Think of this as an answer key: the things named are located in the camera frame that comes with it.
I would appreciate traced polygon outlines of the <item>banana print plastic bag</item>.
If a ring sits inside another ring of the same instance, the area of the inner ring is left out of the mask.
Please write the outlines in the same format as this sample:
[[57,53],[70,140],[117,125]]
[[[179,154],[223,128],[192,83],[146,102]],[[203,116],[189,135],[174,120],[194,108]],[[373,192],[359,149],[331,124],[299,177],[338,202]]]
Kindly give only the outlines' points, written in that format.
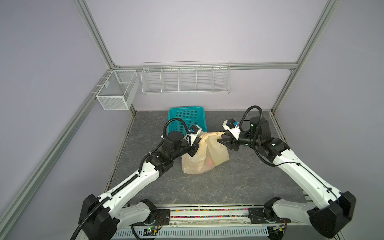
[[218,139],[222,139],[222,134],[224,132],[202,133],[199,136],[200,147],[195,156],[190,157],[188,154],[182,156],[182,171],[189,175],[200,175],[213,169],[206,167],[206,159],[212,159],[215,166],[227,162],[230,159],[228,149],[217,142]]

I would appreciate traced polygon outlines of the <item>large red fake strawberry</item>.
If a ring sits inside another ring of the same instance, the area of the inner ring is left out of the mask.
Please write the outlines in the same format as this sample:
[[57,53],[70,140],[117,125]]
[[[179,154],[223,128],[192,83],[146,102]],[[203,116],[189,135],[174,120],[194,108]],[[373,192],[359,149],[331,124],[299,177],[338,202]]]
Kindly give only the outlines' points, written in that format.
[[213,162],[212,159],[206,159],[206,160],[205,160],[205,165],[206,165],[206,167],[209,168],[209,169],[212,169],[212,168],[215,167],[215,163]]

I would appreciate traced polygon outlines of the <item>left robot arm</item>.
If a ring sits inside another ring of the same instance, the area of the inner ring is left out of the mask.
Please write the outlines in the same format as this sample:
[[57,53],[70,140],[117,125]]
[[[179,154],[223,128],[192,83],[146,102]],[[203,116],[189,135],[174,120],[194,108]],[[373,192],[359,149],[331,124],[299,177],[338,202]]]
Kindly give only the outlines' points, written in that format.
[[154,222],[157,207],[150,200],[142,200],[130,207],[126,204],[167,172],[174,165],[174,160],[185,154],[194,156],[201,135],[164,134],[161,142],[143,157],[138,170],[132,175],[100,196],[91,194],[84,199],[79,223],[71,239],[75,240],[80,232],[84,232],[90,240],[110,240],[120,229],[136,223]]

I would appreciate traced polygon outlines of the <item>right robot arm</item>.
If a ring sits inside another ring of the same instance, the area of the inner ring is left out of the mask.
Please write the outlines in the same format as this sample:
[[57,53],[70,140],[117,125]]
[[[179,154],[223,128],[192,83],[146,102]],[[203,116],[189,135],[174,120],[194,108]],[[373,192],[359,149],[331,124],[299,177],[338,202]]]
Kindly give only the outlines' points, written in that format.
[[251,215],[269,223],[285,219],[298,221],[311,225],[325,238],[336,237],[352,220],[356,197],[327,183],[300,160],[288,144],[272,137],[265,118],[253,117],[249,123],[250,129],[243,131],[240,122],[225,120],[226,137],[218,142],[234,151],[241,146],[251,148],[263,163],[284,171],[311,199],[311,202],[303,204],[274,197],[264,204],[262,212]]

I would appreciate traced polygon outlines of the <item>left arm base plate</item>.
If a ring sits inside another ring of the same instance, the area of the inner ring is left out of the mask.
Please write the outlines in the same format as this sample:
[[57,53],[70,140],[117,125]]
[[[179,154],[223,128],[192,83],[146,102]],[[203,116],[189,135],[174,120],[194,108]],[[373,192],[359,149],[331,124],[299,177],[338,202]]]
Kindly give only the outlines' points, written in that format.
[[168,226],[171,220],[170,209],[157,209],[150,213],[143,223],[136,223],[134,226]]

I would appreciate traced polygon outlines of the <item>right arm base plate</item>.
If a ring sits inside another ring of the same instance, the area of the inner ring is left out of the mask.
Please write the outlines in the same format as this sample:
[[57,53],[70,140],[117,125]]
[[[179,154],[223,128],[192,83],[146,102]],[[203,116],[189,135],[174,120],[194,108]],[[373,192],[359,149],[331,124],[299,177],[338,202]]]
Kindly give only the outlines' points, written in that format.
[[279,218],[272,210],[264,207],[248,208],[252,224],[288,224],[290,219]]

